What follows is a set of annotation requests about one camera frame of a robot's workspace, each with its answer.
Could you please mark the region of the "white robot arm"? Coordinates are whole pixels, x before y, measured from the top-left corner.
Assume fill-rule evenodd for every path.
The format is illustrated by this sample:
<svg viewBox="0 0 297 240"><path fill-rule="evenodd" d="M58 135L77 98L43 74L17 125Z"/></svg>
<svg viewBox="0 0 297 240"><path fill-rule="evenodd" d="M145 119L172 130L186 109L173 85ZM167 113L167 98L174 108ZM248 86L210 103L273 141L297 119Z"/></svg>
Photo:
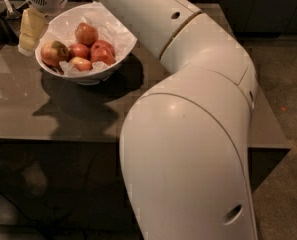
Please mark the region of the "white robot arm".
<svg viewBox="0 0 297 240"><path fill-rule="evenodd" d="M248 53L187 0L99 0L169 77L132 106L120 136L144 240L258 240L248 132L258 82Z"/></svg>

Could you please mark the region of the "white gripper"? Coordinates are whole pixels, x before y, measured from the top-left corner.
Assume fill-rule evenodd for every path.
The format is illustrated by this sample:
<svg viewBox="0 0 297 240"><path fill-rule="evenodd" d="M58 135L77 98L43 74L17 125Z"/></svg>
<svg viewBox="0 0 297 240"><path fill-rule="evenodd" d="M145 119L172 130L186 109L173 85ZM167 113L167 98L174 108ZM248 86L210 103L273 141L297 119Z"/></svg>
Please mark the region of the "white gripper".
<svg viewBox="0 0 297 240"><path fill-rule="evenodd" d="M31 56L48 27L46 15L55 15L60 12L68 0L26 1L32 7L25 9L22 14L18 51L25 56Z"/></svg>

